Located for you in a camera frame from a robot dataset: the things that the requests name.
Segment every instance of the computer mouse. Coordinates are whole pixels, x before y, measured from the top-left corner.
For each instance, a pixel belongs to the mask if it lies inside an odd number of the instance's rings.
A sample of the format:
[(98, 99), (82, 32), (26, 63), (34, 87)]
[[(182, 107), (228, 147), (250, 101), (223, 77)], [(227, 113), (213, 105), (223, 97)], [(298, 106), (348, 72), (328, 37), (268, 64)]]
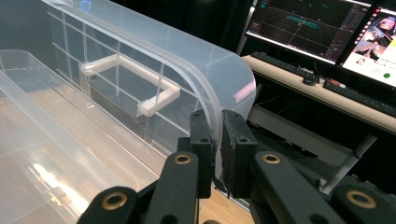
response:
[(311, 78), (307, 78), (307, 77), (303, 79), (303, 83), (308, 86), (315, 86), (317, 84), (315, 80), (312, 80)]

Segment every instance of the computer monitor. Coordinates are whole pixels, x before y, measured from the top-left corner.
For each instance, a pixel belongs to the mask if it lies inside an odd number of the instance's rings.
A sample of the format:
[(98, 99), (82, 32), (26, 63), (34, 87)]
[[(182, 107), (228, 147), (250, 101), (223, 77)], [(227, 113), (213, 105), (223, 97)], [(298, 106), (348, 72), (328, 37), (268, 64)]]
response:
[(340, 65), (396, 88), (396, 10), (377, 7)]
[(247, 35), (336, 64), (370, 6), (349, 0), (258, 0)]

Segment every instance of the clear plastic container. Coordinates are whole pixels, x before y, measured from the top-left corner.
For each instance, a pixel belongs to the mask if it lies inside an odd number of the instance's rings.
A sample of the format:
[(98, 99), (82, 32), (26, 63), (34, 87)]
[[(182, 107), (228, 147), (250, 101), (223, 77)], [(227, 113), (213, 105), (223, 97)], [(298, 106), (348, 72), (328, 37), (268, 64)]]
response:
[(220, 146), (254, 101), (239, 56), (107, 0), (0, 1), (0, 29), (0, 223), (75, 223), (158, 178), (192, 112)]

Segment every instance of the keyboard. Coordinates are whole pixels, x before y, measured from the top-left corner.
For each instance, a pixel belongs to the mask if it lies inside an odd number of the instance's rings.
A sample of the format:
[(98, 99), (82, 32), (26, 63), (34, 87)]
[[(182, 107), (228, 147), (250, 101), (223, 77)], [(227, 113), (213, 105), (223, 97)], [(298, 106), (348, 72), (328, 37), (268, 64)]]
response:
[(294, 66), (291, 65), (289, 63), (285, 63), (279, 59), (273, 58), (271, 56), (268, 56), (266, 53), (263, 52), (253, 52), (250, 54), (251, 57), (256, 58), (258, 60), (261, 60), (265, 63), (269, 63), (273, 66), (276, 66), (278, 68), (282, 68), (288, 72), (293, 73), (294, 75), (297, 75), (299, 77), (305, 78), (305, 79), (309, 79), (312, 80), (316, 83), (319, 83), (319, 76), (315, 75), (314, 73), (310, 73), (305, 71), (303, 68), (298, 67), (298, 66)]
[(386, 103), (377, 101), (376, 99), (373, 99), (372, 97), (363, 95), (363, 94), (358, 93), (357, 91), (349, 89), (347, 87), (340, 87), (339, 85), (334, 85), (329, 80), (325, 80), (325, 82), (323, 83), (323, 88), (326, 90), (338, 93), (348, 99), (356, 101), (362, 105), (367, 105), (367, 106), (371, 107), (372, 109), (378, 110), (384, 114), (387, 114), (389, 116), (396, 118), (396, 107), (395, 106), (388, 105)]

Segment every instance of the plastic storage box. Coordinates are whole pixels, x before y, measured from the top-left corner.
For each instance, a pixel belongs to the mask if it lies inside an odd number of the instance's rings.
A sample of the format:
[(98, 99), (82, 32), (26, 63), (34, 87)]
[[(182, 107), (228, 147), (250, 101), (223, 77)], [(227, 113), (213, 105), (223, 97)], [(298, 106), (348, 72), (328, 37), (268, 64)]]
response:
[(237, 55), (107, 0), (5, 0), (0, 28), (0, 223), (75, 223), (158, 178), (193, 111), (219, 146), (254, 100)]

